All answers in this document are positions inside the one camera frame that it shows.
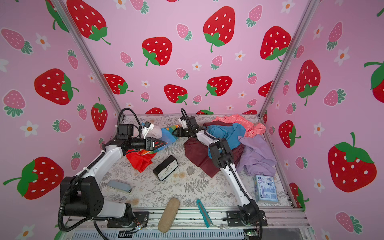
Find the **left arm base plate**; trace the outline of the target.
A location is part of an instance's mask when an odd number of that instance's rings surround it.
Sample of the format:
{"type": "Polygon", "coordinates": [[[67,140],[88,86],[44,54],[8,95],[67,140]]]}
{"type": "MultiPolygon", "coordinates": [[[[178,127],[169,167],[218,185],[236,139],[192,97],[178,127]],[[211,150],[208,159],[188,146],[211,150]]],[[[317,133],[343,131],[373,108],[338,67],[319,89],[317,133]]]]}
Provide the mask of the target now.
{"type": "Polygon", "coordinates": [[[108,220],[107,228],[126,228],[132,229],[137,226],[146,228],[149,220],[150,212],[133,212],[123,218],[112,218],[108,220]]]}

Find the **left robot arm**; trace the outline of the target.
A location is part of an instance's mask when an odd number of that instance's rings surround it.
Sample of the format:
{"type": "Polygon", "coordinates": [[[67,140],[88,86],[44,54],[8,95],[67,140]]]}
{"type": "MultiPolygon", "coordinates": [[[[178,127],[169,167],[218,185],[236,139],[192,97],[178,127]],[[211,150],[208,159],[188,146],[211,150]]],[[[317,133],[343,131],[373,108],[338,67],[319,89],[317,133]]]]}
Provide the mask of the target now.
{"type": "Polygon", "coordinates": [[[87,221],[116,221],[128,227],[135,220],[130,204],[104,199],[100,183],[109,169],[128,152],[154,151],[166,142],[148,137],[149,128],[117,123],[117,134],[103,147],[101,153],[87,167],[73,177],[65,177],[60,184],[61,203],[58,228],[66,233],[87,221]]]}

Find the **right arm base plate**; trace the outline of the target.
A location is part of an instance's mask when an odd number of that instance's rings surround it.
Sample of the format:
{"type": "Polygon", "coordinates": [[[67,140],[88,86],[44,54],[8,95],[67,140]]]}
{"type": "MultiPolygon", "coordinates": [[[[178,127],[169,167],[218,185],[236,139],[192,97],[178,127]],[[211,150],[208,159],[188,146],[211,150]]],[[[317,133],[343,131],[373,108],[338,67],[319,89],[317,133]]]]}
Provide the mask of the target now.
{"type": "Polygon", "coordinates": [[[222,220],[227,222],[229,227],[266,227],[268,225],[264,211],[258,211],[255,216],[248,217],[241,211],[227,211],[222,220]]]}

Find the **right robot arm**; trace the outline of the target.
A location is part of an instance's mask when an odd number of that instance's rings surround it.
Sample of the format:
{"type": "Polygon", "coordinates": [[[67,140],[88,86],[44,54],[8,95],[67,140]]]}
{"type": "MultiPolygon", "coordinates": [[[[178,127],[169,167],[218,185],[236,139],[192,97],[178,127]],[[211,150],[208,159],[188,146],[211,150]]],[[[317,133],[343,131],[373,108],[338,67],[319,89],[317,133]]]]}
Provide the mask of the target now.
{"type": "Polygon", "coordinates": [[[209,148],[211,159],[216,168],[220,169],[235,192],[240,210],[240,219],[246,226],[258,225],[262,228],[262,214],[256,201],[246,191],[235,167],[234,155],[226,139],[217,138],[207,132],[207,126],[199,126],[194,117],[189,117],[181,108],[180,128],[172,134],[176,137],[195,138],[209,148]]]}

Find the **red rainbow striped cloth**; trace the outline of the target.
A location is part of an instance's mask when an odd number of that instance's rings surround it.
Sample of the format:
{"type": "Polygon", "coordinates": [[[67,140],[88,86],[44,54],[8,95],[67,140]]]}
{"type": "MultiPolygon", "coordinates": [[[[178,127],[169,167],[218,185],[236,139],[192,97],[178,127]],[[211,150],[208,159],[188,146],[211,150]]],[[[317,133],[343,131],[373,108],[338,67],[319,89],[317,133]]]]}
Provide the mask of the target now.
{"type": "Polygon", "coordinates": [[[174,125],[171,127],[161,128],[162,129],[162,137],[159,140],[167,142],[167,145],[161,147],[154,151],[146,151],[140,150],[139,152],[133,152],[133,150],[129,151],[126,155],[127,160],[130,162],[132,167],[142,173],[149,165],[151,165],[152,159],[158,154],[162,152],[166,148],[170,147],[178,137],[172,135],[172,132],[178,128],[178,125],[174,125]]]}

